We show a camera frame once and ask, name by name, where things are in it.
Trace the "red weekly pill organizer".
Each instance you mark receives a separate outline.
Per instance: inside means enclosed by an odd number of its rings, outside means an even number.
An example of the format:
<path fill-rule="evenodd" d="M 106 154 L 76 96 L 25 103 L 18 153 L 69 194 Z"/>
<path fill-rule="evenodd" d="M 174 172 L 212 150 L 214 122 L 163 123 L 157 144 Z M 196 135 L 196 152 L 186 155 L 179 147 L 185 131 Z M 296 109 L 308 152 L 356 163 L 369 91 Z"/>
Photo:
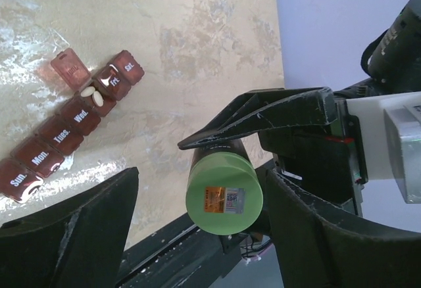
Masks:
<path fill-rule="evenodd" d="M 18 203 L 25 203 L 60 168 L 145 75 L 127 50 L 116 54 L 96 74 L 90 73 L 71 48 L 50 64 L 74 95 L 1 160 L 1 194 Z M 90 97 L 80 96 L 88 86 L 102 94 L 102 107 L 95 106 Z"/>

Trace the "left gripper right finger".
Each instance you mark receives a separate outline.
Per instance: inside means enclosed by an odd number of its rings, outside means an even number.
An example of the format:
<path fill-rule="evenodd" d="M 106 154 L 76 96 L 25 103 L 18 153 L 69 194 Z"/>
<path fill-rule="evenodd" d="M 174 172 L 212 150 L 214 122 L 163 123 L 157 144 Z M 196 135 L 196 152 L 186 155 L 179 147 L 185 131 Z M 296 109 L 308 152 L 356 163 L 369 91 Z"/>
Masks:
<path fill-rule="evenodd" d="M 420 234 L 355 216 L 274 170 L 270 228 L 285 287 L 419 287 Z"/>

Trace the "green bottle cap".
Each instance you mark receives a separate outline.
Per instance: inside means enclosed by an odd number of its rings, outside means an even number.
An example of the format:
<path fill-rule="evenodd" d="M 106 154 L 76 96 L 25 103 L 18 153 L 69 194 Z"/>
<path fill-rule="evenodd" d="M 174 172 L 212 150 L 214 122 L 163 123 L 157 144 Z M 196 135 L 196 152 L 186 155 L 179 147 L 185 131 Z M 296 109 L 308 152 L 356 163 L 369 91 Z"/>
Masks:
<path fill-rule="evenodd" d="M 186 209 L 202 230 L 215 235 L 245 231 L 259 217 L 263 193 L 252 164 L 234 153 L 213 153 L 191 169 Z"/>

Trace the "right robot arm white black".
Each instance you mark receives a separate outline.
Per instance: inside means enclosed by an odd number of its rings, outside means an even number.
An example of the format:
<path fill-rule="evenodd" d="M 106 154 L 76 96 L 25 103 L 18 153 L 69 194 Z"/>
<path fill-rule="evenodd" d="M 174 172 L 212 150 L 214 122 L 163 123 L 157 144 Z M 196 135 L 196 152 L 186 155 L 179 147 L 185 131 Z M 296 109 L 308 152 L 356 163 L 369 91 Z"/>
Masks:
<path fill-rule="evenodd" d="M 328 87 L 262 89 L 236 97 L 182 150 L 257 134 L 276 169 L 305 191 L 361 215 L 370 180 L 393 179 L 420 202 L 420 0 L 363 52 L 366 80 Z"/>

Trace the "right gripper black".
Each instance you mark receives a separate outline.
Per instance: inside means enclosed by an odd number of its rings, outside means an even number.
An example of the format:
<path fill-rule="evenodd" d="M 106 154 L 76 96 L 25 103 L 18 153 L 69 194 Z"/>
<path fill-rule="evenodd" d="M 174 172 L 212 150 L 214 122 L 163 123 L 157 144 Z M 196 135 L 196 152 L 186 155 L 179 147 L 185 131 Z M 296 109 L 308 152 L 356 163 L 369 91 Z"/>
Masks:
<path fill-rule="evenodd" d="M 237 96 L 206 126 L 178 143 L 181 150 L 259 132 L 278 170 L 305 191 L 362 214 L 365 165 L 357 118 L 328 87 L 258 89 Z"/>

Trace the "green pill bottle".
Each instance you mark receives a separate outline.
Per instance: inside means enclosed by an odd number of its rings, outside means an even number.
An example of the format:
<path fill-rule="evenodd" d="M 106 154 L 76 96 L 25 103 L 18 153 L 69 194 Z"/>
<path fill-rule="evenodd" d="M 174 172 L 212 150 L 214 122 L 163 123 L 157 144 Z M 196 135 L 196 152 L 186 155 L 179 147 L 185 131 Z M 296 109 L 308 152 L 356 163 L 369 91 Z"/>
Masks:
<path fill-rule="evenodd" d="M 189 181 L 209 180 L 222 185 L 240 176 L 257 178 L 242 140 L 211 143 L 194 149 Z"/>

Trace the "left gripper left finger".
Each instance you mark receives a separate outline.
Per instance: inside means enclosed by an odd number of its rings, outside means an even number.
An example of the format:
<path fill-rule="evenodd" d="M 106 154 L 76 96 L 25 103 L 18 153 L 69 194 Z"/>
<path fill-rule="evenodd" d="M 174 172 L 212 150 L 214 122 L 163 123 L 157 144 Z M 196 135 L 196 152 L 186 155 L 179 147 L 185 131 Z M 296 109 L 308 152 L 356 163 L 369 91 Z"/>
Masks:
<path fill-rule="evenodd" d="M 1 226 L 2 287 L 114 287 L 139 186 L 136 167 Z"/>

